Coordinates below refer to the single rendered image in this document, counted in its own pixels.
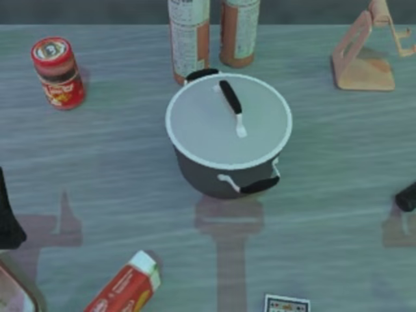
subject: gray table surface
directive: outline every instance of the gray table surface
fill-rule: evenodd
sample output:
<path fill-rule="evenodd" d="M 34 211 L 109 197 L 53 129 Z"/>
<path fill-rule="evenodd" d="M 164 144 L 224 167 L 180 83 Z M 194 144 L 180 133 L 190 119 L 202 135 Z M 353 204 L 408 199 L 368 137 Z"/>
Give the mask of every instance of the gray table surface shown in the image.
<path fill-rule="evenodd" d="M 234 203 L 262 211 L 264 226 L 240 250 L 245 277 L 228 281 L 240 287 L 227 294 L 235 308 L 221 311 L 217 257 L 232 260 L 230 271 L 244 261 L 238 248 L 219 255 L 218 242 L 194 226 L 203 196 L 182 178 L 164 129 L 179 90 L 168 27 L 1 26 L 0 165 L 29 234 L 7 257 L 36 280 L 47 310 L 82 310 L 145 249 L 164 272 L 147 312 L 262 311 L 267 292 L 308 298 L 319 312 L 414 311 L 416 227 L 394 212 L 392 195 L 416 178 L 416 58 L 400 59 L 389 31 L 374 31 L 369 46 L 387 53 L 396 90 L 337 90 L 329 55 L 345 31 L 261 26 L 255 62 L 230 70 L 218 61 L 213 27 L 212 65 L 270 83 L 294 116 L 280 185 Z M 46 103 L 33 72 L 31 45 L 48 35 L 65 36 L 88 74 L 88 100 L 70 112 Z M 63 192 L 82 242 L 65 221 L 68 207 L 60 217 Z M 402 224 L 407 236 L 394 232 Z"/>

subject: red jar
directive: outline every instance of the red jar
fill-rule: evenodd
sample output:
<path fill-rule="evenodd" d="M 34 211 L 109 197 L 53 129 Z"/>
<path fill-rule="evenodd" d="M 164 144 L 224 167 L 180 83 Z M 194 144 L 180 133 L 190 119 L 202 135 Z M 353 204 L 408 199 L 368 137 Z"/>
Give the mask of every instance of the red jar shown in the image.
<path fill-rule="evenodd" d="M 35 43 L 31 51 L 34 68 L 46 98 L 56 109 L 78 107 L 85 91 L 70 43 L 49 37 Z"/>

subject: wooden stand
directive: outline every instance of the wooden stand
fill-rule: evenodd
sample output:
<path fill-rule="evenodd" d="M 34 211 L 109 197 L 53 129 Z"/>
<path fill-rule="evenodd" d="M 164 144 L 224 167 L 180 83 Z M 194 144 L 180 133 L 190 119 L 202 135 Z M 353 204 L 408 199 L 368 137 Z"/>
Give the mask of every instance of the wooden stand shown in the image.
<path fill-rule="evenodd" d="M 390 64 L 376 55 L 365 56 L 364 43 L 369 38 L 372 26 L 390 26 L 396 49 L 400 57 L 416 53 L 416 45 L 402 49 L 400 39 L 410 36 L 410 29 L 396 32 L 386 0 L 372 0 L 369 9 L 361 13 L 347 34 L 333 50 L 332 66 L 335 84 L 344 90 L 392 91 L 395 80 Z"/>

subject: pot lid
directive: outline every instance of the pot lid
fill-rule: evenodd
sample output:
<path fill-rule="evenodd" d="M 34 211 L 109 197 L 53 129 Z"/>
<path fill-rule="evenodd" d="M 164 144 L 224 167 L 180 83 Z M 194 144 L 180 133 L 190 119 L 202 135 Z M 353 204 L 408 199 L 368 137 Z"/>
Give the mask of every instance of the pot lid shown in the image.
<path fill-rule="evenodd" d="M 241 111 L 232 109 L 221 81 L 231 87 Z M 237 130 L 239 115 L 246 136 Z M 196 163 L 237 170 L 275 157 L 291 135 L 292 115 L 270 85 L 246 75 L 220 73 L 187 84 L 172 98 L 166 130 L 173 145 Z"/>

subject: playing card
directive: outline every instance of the playing card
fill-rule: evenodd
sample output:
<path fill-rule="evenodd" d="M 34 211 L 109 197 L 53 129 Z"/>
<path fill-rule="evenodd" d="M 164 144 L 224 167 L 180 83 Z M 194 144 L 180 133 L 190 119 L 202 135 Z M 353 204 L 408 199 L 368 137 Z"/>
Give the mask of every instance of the playing card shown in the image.
<path fill-rule="evenodd" d="M 266 294 L 264 312 L 311 312 L 311 302 L 306 299 Z"/>

